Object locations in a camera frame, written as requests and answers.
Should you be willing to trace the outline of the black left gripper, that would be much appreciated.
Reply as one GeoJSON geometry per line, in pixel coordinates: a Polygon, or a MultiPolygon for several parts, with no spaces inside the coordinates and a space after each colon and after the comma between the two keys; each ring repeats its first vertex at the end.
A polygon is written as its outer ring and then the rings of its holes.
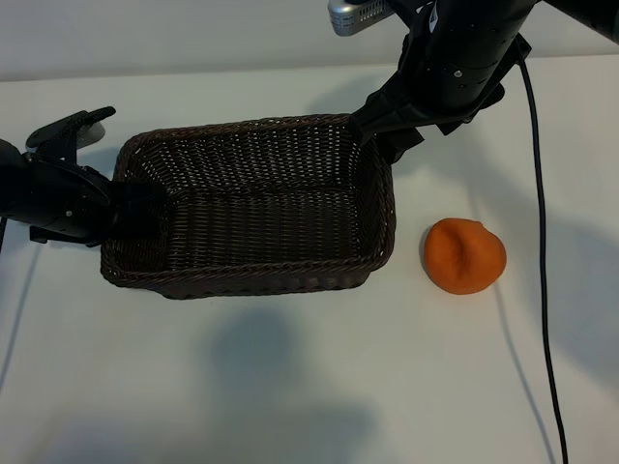
{"type": "Polygon", "coordinates": [[[159,237],[167,193],[157,183],[112,183],[89,166],[37,158],[24,200],[29,238],[100,245],[113,224],[114,237],[159,237]]]}

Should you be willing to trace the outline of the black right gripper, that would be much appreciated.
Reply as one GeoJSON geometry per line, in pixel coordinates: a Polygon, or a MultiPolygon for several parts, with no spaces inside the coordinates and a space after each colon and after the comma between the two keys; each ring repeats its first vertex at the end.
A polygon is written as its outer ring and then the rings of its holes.
{"type": "Polygon", "coordinates": [[[435,1],[413,19],[395,72],[350,114],[359,145],[379,135],[389,164],[424,141],[420,126],[477,112],[524,20],[528,1],[435,1]]]}

